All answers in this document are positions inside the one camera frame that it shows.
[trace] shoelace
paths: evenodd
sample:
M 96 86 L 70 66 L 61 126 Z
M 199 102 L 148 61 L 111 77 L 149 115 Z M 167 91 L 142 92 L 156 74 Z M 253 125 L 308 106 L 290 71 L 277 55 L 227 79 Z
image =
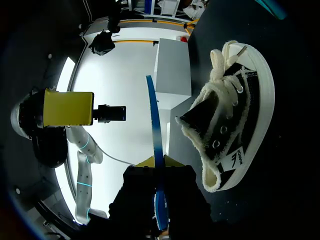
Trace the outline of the shoelace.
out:
M 213 69 L 210 73 L 210 80 L 202 88 L 199 96 L 196 98 L 191 106 L 191 109 L 198 103 L 207 99 L 212 91 L 215 91 L 219 97 L 219 101 L 224 104 L 226 109 L 226 117 L 231 119 L 233 117 L 233 106 L 238 105 L 238 94 L 244 91 L 239 79 L 234 75 L 224 76 L 227 69 L 229 69 L 238 59 L 239 56 L 246 50 L 246 46 L 237 54 L 226 58 L 229 54 L 229 45 L 236 43 L 236 41 L 227 42 L 222 49 L 222 52 L 215 49 L 210 52 L 210 58 Z

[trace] black tabletop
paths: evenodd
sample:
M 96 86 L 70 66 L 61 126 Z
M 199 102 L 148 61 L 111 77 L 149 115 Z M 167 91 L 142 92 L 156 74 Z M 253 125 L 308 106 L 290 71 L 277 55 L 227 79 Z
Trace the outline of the black tabletop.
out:
M 176 124 L 174 117 L 188 111 L 212 69 L 210 51 L 236 40 L 258 49 L 271 69 L 275 84 L 275 109 L 269 130 L 242 181 L 215 193 L 202 186 L 198 151 Z M 189 41 L 192 97 L 171 111 L 169 155 L 192 165 L 197 184 L 211 205 L 214 221 L 246 226 L 312 225 L 317 167 L 307 159 L 311 141 L 310 105 L 316 82 L 306 36 L 288 15 L 278 20 L 253 0 L 211 0 Z

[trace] black and white sneaker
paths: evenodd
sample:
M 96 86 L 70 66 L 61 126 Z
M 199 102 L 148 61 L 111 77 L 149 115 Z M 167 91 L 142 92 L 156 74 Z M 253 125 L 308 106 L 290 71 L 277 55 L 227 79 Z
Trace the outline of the black and white sneaker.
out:
M 275 86 L 266 60 L 250 45 L 229 41 L 210 58 L 209 82 L 176 121 L 200 153 L 204 188 L 215 192 L 246 174 L 271 122 Z

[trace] logo on shoe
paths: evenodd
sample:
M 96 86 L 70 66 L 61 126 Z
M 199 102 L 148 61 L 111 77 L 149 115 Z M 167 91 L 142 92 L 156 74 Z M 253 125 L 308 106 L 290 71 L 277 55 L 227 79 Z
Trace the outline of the logo on shoe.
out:
M 237 151 L 237 153 L 238 153 L 240 165 L 242 165 L 243 161 L 242 161 L 242 156 L 241 156 L 241 151 L 240 151 L 240 149 Z

